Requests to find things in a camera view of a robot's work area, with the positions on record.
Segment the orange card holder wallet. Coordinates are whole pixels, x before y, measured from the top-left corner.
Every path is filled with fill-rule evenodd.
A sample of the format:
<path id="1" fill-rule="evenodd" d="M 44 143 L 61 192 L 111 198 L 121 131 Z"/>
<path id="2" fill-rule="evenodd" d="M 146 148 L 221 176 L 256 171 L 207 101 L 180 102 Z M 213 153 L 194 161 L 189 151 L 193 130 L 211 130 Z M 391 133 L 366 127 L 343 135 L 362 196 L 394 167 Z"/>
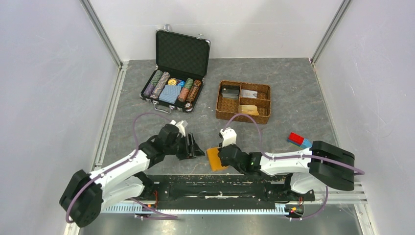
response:
<path id="1" fill-rule="evenodd" d="M 222 171 L 228 169 L 228 166 L 222 166 L 221 159 L 219 158 L 219 147 L 209 148 L 206 151 L 209 160 L 210 168 L 213 172 Z"/>

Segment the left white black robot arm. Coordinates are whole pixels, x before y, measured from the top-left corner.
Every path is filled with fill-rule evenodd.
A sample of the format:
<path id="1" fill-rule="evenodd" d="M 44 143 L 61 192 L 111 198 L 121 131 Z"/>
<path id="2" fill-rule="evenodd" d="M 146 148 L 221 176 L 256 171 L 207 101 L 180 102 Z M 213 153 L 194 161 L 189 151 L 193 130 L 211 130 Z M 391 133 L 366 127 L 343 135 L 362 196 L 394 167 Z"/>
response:
<path id="1" fill-rule="evenodd" d="M 106 208 L 127 199 L 156 199 L 154 182 L 144 171 L 162 162 L 166 156 L 179 160 L 203 156 L 204 152 L 185 121 L 166 124 L 157 135 L 139 143 L 126 157 L 90 173 L 75 172 L 59 204 L 66 211 L 66 222 L 80 228 L 91 224 Z"/>

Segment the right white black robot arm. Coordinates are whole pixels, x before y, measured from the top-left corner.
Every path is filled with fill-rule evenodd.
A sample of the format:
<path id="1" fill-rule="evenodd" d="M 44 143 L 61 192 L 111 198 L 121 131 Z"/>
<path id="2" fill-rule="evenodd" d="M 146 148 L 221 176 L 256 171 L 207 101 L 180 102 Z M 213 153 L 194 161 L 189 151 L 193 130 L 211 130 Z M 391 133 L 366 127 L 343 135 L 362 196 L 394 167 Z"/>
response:
<path id="1" fill-rule="evenodd" d="M 289 200 L 321 187 L 342 191 L 354 190 L 355 156 L 324 141 L 314 141 L 310 148 L 287 153 L 245 153 L 237 145 L 219 149 L 222 166 L 232 166 L 244 175 L 263 178 L 286 175 L 283 195 Z"/>

